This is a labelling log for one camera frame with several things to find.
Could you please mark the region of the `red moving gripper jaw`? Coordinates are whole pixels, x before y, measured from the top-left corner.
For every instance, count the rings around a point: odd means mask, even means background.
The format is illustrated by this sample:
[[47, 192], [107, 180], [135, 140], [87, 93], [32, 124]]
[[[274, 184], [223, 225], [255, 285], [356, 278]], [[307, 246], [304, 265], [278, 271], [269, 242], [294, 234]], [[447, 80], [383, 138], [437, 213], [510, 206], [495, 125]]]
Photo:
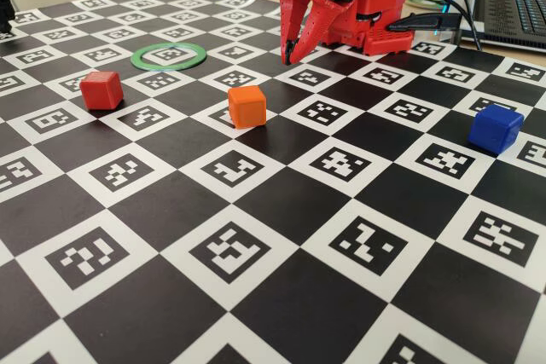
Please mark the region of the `red moving gripper jaw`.
[[298, 42], [290, 56], [291, 64], [301, 61], [319, 43], [334, 20], [353, 4], [331, 0], [308, 0], [307, 10], [300, 25]]

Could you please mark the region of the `red fixed gripper jaw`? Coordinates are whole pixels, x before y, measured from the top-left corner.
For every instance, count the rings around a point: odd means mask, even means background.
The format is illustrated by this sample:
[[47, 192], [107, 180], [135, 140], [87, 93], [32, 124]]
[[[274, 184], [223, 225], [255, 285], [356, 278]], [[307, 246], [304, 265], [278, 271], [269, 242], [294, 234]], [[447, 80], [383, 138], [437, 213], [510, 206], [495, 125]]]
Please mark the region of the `red fixed gripper jaw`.
[[307, 10], [308, 0], [280, 0], [282, 62], [290, 65], [290, 56], [298, 42], [300, 25]]

